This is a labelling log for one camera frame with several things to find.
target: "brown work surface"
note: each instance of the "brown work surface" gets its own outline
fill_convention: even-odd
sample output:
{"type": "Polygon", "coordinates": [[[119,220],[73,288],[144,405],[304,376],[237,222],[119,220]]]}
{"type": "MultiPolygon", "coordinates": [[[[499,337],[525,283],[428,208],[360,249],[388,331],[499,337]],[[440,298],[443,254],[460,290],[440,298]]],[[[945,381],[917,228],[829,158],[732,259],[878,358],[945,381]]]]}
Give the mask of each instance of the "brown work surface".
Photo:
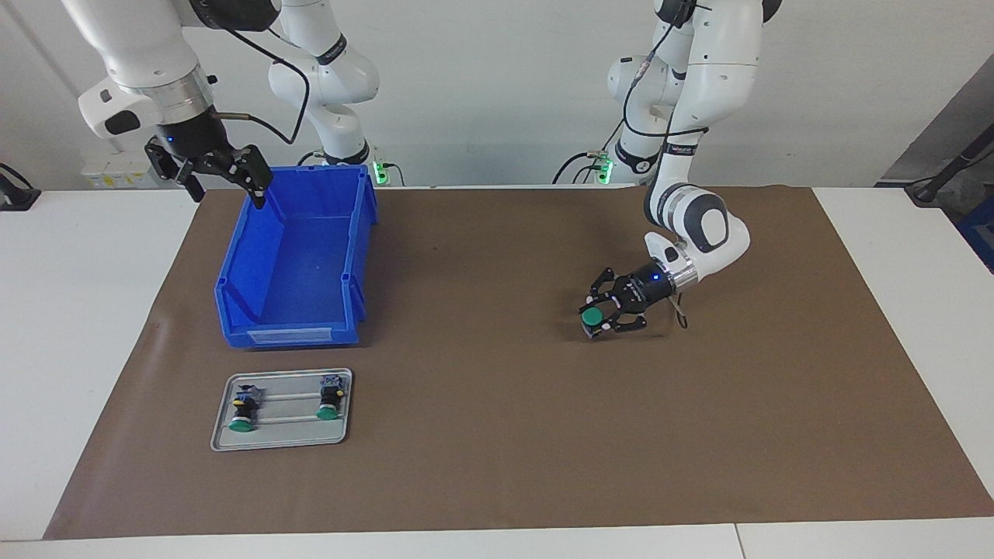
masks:
{"type": "MultiPolygon", "coordinates": [[[[231,349],[211,192],[46,538],[994,515],[814,195],[720,189],[752,248],[591,342],[642,189],[380,192],[358,347],[231,349]],[[214,453],[234,373],[349,367],[337,446],[214,453]]],[[[122,255],[126,266],[126,255],[122,255]]]]}

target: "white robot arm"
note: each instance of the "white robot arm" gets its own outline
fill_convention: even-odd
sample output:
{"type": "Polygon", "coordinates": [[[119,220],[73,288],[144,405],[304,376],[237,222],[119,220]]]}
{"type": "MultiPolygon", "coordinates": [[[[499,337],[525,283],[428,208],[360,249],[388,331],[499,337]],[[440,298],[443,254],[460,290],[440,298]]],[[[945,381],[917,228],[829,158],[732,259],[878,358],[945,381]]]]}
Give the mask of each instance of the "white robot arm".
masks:
{"type": "Polygon", "coordinates": [[[145,151],[160,177],[200,201],[194,173],[244,188],[257,207],[272,173],[253,145],[235,149],[214,109],[210,80],[183,38],[183,25],[263,31],[278,10],[271,0],[63,0],[83,37],[100,53],[107,78],[80,96],[96,135],[155,127],[145,151]]]}
{"type": "Polygon", "coordinates": [[[624,104],[625,126],[613,147],[615,177],[649,180],[645,216],[678,237],[648,233],[651,262],[619,276],[605,270],[580,308],[591,338],[604,331],[644,328],[651,304],[683,292],[741,257],[749,246],[746,224],[716,194],[688,181],[698,142],[708,127],[748,99],[759,60],[762,24],[779,0],[656,0],[655,57],[623,58],[608,85],[624,104]],[[668,118],[660,105],[672,106],[668,118]],[[609,281],[613,286],[601,288],[609,281]],[[613,303],[605,316],[598,305],[613,303]],[[624,314],[634,318],[619,319],[624,314]]]}
{"type": "MultiPolygon", "coordinates": [[[[359,117],[345,104],[376,96],[380,89],[376,67],[349,45],[327,0],[283,0],[279,21],[287,42],[310,54],[292,62],[311,83],[305,114],[321,138],[325,160],[332,165],[366,164],[372,149],[359,117]]],[[[269,68],[269,86],[293,106],[303,102],[303,83],[285,66],[269,68]]]]}
{"type": "MultiPolygon", "coordinates": [[[[214,174],[245,188],[260,208],[272,173],[255,146],[235,149],[228,143],[222,119],[253,117],[215,110],[213,80],[183,38],[184,26],[237,34],[265,31],[281,17],[287,42],[311,55],[299,62],[311,89],[305,114],[317,128],[326,158],[336,164],[370,159],[359,119],[343,103],[373,98],[380,79],[369,60],[348,47],[327,0],[63,0],[63,4],[107,68],[107,78],[80,97],[86,123],[103,138],[154,126],[155,137],[145,146],[153,167],[164,180],[183,185],[194,200],[204,196],[194,173],[214,174]]],[[[273,64],[269,72],[273,91],[295,106],[305,98],[300,78],[285,64],[273,64]]]]}

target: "green cap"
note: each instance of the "green cap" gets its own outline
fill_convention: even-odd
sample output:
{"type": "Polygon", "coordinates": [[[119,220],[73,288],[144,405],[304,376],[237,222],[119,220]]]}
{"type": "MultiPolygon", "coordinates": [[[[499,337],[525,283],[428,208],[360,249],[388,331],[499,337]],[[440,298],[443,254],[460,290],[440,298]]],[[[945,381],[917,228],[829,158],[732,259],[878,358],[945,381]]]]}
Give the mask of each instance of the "green cap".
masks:
{"type": "Polygon", "coordinates": [[[317,417],[324,421],[338,419],[338,410],[335,408],[321,408],[317,411],[317,417]]]}
{"type": "Polygon", "coordinates": [[[604,313],[599,308],[592,306],[580,316],[587,326],[597,326],[604,320],[604,313]]]}
{"type": "Polygon", "coordinates": [[[237,433],[248,433],[249,431],[253,431],[255,427],[247,421],[234,420],[228,424],[228,429],[231,429],[237,433]]]}

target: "gray tray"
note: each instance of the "gray tray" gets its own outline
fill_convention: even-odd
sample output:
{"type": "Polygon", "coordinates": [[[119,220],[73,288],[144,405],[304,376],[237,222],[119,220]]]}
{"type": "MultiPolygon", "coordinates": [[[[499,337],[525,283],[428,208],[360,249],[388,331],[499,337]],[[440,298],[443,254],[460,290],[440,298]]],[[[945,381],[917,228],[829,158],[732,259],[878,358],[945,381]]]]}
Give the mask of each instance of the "gray tray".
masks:
{"type": "Polygon", "coordinates": [[[341,443],[349,426],[351,402],[352,371],[349,369],[234,375],[225,385],[211,448],[225,452],[341,443]],[[321,379],[327,375],[345,379],[345,396],[339,417],[331,421],[320,420],[314,415],[321,402],[321,379]],[[255,412],[255,430],[236,433],[228,428],[228,424],[235,416],[232,401],[239,392],[239,386],[244,384],[253,384],[261,390],[262,401],[255,412]]]}

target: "blue plastic bin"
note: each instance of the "blue plastic bin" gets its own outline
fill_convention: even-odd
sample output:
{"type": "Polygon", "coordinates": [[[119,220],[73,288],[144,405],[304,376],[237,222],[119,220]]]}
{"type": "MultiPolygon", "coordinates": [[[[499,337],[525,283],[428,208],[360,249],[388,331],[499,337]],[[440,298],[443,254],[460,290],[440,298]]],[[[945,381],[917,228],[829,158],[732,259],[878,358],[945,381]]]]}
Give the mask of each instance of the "blue plastic bin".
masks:
{"type": "Polygon", "coordinates": [[[994,196],[977,206],[956,228],[994,273],[994,196]]]}
{"type": "Polygon", "coordinates": [[[232,347],[357,343],[376,195],[362,165],[277,167],[261,210],[246,198],[215,299],[232,347]]]}

